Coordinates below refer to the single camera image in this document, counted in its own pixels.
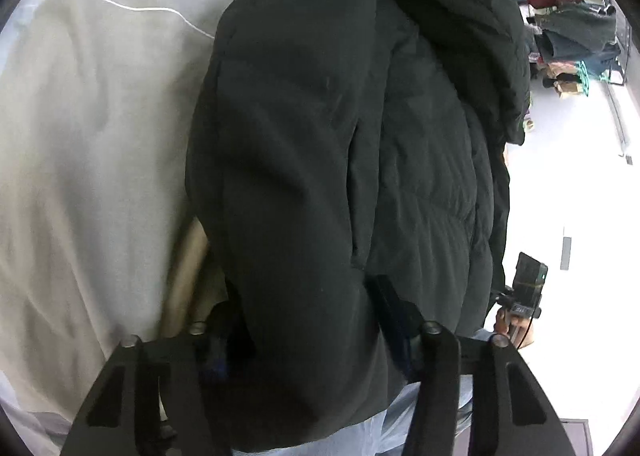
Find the person's right hand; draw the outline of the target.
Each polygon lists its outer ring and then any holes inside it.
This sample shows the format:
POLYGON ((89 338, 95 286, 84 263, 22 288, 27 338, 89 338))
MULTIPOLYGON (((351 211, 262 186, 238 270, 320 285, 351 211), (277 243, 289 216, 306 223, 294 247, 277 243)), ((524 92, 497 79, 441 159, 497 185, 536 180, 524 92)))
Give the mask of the person's right hand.
POLYGON ((505 308, 497 311, 494 332, 507 336, 518 350, 534 342, 533 321, 530 318, 513 315, 505 308))

